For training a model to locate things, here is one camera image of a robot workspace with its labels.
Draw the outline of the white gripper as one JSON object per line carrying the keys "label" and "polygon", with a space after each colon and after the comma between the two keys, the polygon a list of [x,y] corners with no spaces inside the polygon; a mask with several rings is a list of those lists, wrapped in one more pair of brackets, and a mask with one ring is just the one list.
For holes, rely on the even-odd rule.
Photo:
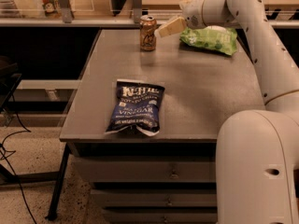
{"label": "white gripper", "polygon": [[156,37],[166,37],[181,33],[187,26],[191,29],[206,27],[203,18],[205,0],[183,0],[179,2],[182,17],[175,16],[155,30]]}

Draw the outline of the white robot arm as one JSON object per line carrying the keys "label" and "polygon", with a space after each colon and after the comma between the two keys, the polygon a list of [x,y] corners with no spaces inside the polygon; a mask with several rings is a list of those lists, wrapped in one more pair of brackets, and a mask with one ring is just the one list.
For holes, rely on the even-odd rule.
{"label": "white robot arm", "polygon": [[263,0],[179,4],[186,26],[237,26],[246,36],[264,108],[240,111],[216,145],[217,224],[299,224],[299,69],[264,11]]}

